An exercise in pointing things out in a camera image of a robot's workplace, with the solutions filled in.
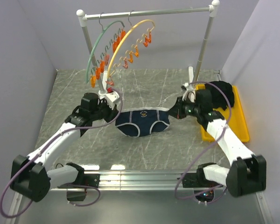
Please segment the pink end clothespin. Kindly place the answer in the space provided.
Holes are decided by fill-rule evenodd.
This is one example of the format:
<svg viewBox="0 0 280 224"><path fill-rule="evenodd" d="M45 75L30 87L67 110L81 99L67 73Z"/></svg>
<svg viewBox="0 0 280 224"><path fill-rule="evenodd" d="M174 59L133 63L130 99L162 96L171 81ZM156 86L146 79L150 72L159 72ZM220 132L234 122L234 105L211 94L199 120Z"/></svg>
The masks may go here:
<svg viewBox="0 0 280 224"><path fill-rule="evenodd" d="M106 83L110 86L114 86L114 81L112 80L111 77L107 78Z"/></svg>

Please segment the navy blue underwear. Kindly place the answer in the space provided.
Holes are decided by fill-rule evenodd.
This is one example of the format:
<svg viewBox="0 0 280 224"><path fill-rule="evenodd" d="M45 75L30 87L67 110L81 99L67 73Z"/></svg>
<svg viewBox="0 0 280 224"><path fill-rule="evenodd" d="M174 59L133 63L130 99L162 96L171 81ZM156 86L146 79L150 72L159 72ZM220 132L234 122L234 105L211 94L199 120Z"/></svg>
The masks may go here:
<svg viewBox="0 0 280 224"><path fill-rule="evenodd" d="M129 137L144 137L168 129L168 108L144 107L123 111L115 121L115 127Z"/></svg>

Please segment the yellow clip hanger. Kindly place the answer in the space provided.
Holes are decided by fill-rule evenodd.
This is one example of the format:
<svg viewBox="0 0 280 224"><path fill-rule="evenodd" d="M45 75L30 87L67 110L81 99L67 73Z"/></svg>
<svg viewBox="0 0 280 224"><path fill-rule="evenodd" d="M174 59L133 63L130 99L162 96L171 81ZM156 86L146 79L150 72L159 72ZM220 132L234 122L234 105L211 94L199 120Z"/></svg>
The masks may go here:
<svg viewBox="0 0 280 224"><path fill-rule="evenodd" d="M125 51L124 56L121 56L119 58L118 63L115 63L115 59L117 58L117 54L121 51L122 46L125 44L128 37L141 25L151 23L152 26L148 27L146 32L142 34L141 38L137 39L134 44L131 45L129 49ZM155 22L151 19L144 19L138 23L136 23L133 27L130 28L130 30L121 38L120 42L117 44L117 47L113 53L113 56L109 62L106 79L114 75L116 70L118 68L121 68L124 64L123 60L126 59L128 61L128 66L130 64L133 64L134 58L138 58L140 53L140 45L143 45L144 47L148 47L152 42L152 31L155 29Z"/></svg>

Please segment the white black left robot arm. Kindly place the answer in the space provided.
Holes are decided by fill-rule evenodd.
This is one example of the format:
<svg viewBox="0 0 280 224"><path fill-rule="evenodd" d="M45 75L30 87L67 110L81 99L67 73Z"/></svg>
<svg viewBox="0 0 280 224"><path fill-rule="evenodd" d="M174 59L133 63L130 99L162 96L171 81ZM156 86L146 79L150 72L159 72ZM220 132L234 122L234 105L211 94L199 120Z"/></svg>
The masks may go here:
<svg viewBox="0 0 280 224"><path fill-rule="evenodd" d="M9 188L39 202L50 189L65 184L81 187L85 181L84 168L81 166L70 162L58 169L50 170L50 167L75 140L94 128L93 122L102 119L106 125L114 122L122 106L122 96L115 89L102 98L96 93L84 94L80 105L49 140L29 155L18 155L14 159Z"/></svg>

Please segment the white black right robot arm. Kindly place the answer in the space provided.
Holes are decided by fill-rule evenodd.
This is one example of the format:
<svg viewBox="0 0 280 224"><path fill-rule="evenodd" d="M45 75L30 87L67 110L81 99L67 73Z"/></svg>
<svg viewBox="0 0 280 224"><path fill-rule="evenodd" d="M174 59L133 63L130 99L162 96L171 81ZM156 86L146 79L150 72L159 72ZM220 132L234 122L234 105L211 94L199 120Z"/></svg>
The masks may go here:
<svg viewBox="0 0 280 224"><path fill-rule="evenodd" d="M203 187L211 182L226 186L233 197L248 195L266 189L266 160L248 149L228 126L228 121L213 109L211 93L196 91L195 101L178 97L169 115L176 119L192 116L214 138L226 155L230 168L205 163L196 170L196 181Z"/></svg>

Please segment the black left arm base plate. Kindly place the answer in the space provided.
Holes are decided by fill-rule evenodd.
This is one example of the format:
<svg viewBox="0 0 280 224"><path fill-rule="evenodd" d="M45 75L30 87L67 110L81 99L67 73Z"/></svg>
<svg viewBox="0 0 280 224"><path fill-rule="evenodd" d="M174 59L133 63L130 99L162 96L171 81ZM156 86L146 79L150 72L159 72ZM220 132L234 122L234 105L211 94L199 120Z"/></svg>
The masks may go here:
<svg viewBox="0 0 280 224"><path fill-rule="evenodd" d="M83 207L88 206L89 204L94 204L99 200L101 195L98 189L99 181L99 174L83 174L74 182L62 184L57 188L66 190L66 198L70 204L78 207ZM77 204L77 202L83 202L86 199L89 190L94 190L98 193L97 197L94 198L94 201L88 204Z"/></svg>

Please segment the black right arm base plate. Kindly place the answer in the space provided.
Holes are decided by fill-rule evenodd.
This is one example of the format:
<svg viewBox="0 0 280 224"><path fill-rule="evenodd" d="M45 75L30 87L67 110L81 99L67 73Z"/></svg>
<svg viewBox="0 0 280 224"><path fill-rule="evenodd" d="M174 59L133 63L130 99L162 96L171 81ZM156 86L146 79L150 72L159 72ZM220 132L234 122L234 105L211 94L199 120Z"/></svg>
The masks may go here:
<svg viewBox="0 0 280 224"><path fill-rule="evenodd" d="M185 175L179 186L183 188L212 188L215 186L222 187L222 184L209 181L196 172L189 172Z"/></svg>

